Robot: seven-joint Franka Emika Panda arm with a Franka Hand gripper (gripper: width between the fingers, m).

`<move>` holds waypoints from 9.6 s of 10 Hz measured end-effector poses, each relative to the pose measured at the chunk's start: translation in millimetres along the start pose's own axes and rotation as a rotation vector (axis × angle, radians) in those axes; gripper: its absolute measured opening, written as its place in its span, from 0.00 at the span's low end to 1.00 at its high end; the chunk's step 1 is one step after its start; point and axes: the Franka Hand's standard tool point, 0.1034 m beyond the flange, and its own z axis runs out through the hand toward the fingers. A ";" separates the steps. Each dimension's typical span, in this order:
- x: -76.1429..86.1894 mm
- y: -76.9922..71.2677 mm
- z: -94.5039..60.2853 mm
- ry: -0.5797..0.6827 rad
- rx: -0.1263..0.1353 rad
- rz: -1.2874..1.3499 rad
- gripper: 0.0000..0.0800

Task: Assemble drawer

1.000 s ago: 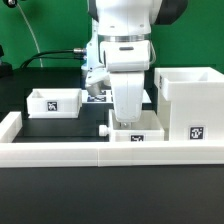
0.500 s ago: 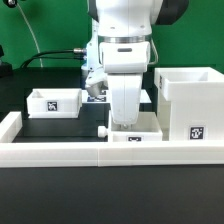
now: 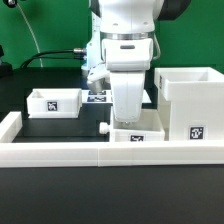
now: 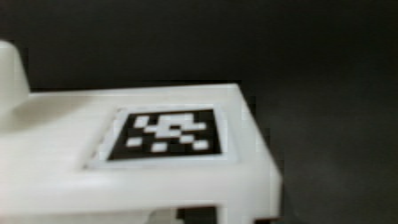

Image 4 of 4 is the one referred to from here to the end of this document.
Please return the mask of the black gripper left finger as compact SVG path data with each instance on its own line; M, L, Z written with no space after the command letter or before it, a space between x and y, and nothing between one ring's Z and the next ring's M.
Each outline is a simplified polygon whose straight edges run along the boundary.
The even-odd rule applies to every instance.
M183 224L217 224L217 208L213 206L179 208L176 218Z

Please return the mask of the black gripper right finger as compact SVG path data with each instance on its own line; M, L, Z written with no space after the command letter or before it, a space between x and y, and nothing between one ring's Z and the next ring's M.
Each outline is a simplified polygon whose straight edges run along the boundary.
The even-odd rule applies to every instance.
M275 224L279 218L258 218L254 219L254 224Z

